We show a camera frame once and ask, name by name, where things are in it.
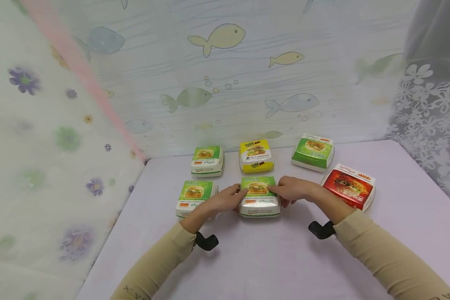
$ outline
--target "burger box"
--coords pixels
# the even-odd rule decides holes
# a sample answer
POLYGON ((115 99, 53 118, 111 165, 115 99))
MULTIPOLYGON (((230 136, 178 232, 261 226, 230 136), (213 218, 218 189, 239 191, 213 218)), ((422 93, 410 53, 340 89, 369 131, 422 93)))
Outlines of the burger box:
POLYGON ((276 193, 268 190, 269 185, 275 185, 275 179, 270 177, 243 177, 242 189, 248 189, 245 198, 238 205, 240 214, 248 218, 278 217, 281 211, 280 201, 276 193))
POLYGON ((375 178, 337 164, 321 182, 322 186, 353 208, 366 211, 375 196, 375 178))
POLYGON ((224 157, 224 149, 220 146, 198 147, 193 154, 191 173, 198 178, 220 176, 224 157))
POLYGON ((275 165, 267 140, 243 142, 238 154, 240 168, 245 174, 270 171, 275 165))
POLYGON ((178 198, 177 217, 185 218, 200 203, 214 196, 218 192, 218 185, 212 181, 185 181, 178 198))
POLYGON ((304 134, 292 154, 292 164, 325 172, 335 154, 333 140, 304 134))

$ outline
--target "black clip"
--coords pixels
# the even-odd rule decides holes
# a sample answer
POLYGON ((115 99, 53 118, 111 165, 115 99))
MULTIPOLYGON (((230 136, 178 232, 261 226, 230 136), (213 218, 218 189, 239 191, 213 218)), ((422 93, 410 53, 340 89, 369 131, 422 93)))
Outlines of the black clip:
POLYGON ((197 237, 195 238, 195 244, 198 245, 205 251, 210 251, 218 245, 218 239, 215 234, 210 235, 205 238, 201 233, 197 233, 197 237))
POLYGON ((325 240, 336 233, 335 229, 333 229, 332 221, 328 221, 324 226, 320 225, 317 221, 313 221, 308 225, 308 230, 319 240, 325 240))

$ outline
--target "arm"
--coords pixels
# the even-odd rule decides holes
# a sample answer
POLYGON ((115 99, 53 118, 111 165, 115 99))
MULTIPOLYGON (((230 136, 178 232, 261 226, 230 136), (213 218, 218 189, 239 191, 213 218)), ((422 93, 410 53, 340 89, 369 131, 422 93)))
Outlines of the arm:
POLYGON ((450 287, 442 278, 361 211, 316 183, 284 178, 279 182, 282 186, 272 187, 273 192, 279 190, 285 203, 305 198, 316 204, 335 224, 338 241, 395 300, 450 300, 450 287))
POLYGON ((170 273, 191 253, 197 231, 219 212, 232 210, 247 194, 240 185, 228 187, 200 204, 175 224, 127 272, 111 300, 149 300, 170 273))

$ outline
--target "white table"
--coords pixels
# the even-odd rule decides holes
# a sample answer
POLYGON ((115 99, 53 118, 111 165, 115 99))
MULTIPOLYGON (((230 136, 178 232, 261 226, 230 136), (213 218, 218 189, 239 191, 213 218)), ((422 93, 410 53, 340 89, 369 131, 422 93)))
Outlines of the white table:
MULTIPOLYGON (((450 285, 450 199, 393 141, 341 144, 340 162, 376 177, 377 194, 367 211, 374 221, 417 253, 450 285)), ((320 182, 323 174, 290 163, 291 148, 273 149, 269 174, 320 182)), ((183 182, 191 180, 191 156, 148 162, 77 300, 105 300, 136 260, 177 221, 175 205, 183 182)), ((220 188, 243 175, 236 152, 225 154, 220 188)), ((196 248, 168 278, 156 299, 241 300, 390 299, 381 285, 333 237, 318 240, 311 221, 326 217, 311 203, 298 202, 275 219, 244 219, 230 212, 202 228, 220 244, 196 248)))

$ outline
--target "red burger box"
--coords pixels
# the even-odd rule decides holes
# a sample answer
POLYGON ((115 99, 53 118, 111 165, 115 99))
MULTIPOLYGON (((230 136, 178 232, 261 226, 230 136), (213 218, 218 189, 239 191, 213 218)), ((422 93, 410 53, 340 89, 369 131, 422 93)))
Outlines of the red burger box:
POLYGON ((353 208, 366 211, 375 196, 375 178, 337 164, 320 183, 353 208))

